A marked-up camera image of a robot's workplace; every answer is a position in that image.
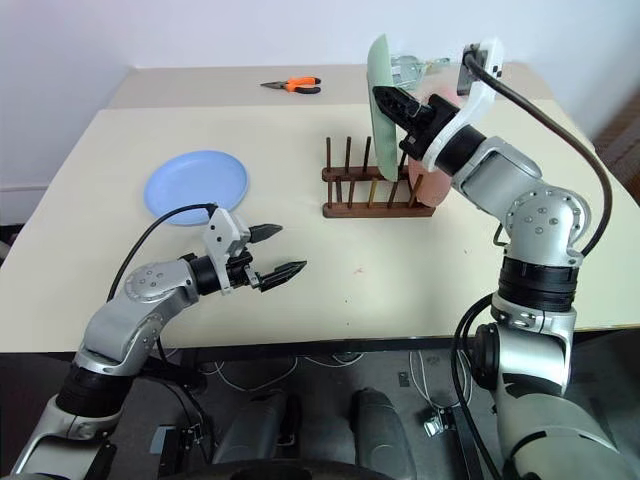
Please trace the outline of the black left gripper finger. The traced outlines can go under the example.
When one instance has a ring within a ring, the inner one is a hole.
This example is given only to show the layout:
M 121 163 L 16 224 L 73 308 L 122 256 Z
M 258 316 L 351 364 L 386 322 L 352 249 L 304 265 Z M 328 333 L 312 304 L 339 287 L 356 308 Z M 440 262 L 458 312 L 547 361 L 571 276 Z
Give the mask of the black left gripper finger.
M 261 224 L 251 226 L 249 228 L 250 238 L 249 242 L 252 244 L 256 244 L 262 241 L 269 239 L 270 237 L 276 235 L 282 230 L 281 225 L 277 224 Z
M 276 267 L 266 275 L 258 274 L 258 289 L 266 292 L 283 285 L 300 273 L 306 265 L 306 261 L 292 261 Z

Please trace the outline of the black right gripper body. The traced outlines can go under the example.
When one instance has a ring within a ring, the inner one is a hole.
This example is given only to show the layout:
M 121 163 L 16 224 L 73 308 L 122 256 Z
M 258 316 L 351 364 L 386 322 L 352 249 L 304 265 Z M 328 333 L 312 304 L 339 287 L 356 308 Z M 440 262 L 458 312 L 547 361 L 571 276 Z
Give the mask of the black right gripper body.
M 401 108 L 406 136 L 400 141 L 400 149 L 409 157 L 419 160 L 437 135 L 459 113 L 460 108 L 438 94 L 432 94 L 427 103 L 410 101 Z

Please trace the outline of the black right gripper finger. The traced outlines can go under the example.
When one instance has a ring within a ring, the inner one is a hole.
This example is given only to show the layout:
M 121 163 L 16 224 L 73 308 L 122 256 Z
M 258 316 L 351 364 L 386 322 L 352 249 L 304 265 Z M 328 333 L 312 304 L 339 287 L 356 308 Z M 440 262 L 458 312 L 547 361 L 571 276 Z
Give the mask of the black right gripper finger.
M 428 127 L 428 107 L 403 89 L 375 86 L 373 95 L 379 110 L 406 132 L 419 132 Z

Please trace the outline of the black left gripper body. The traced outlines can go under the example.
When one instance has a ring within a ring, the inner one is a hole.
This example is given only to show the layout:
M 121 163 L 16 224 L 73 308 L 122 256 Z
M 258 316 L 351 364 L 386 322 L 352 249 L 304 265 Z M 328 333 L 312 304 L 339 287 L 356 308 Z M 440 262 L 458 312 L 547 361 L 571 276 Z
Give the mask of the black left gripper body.
M 253 256 L 247 247 L 243 247 L 237 256 L 230 257 L 226 262 L 226 273 L 232 289 L 249 286 L 252 289 L 261 288 L 259 274 L 252 267 Z

